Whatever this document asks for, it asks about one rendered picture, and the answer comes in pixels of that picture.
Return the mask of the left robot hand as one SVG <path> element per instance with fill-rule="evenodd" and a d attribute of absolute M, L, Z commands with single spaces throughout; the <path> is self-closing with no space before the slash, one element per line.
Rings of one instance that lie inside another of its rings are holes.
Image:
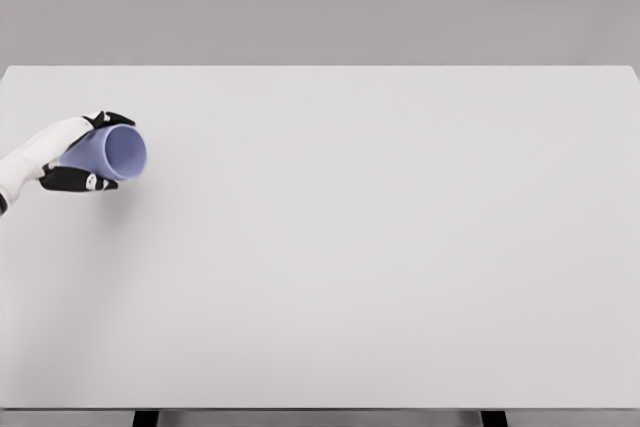
<path fill-rule="evenodd" d="M 119 185 L 115 179 L 85 168 L 61 166 L 59 159 L 88 134 L 117 125 L 135 127 L 136 123 L 111 111 L 56 122 L 24 144 L 23 157 L 35 168 L 35 179 L 45 190 L 71 193 L 116 190 Z"/>

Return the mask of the lavender plastic cup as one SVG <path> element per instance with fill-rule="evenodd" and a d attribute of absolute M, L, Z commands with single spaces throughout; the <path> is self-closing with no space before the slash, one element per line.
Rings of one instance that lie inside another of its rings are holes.
<path fill-rule="evenodd" d="M 114 181 L 138 178 L 146 163 L 143 137 L 135 127 L 124 124 L 86 134 L 59 160 L 61 166 L 83 169 Z"/>

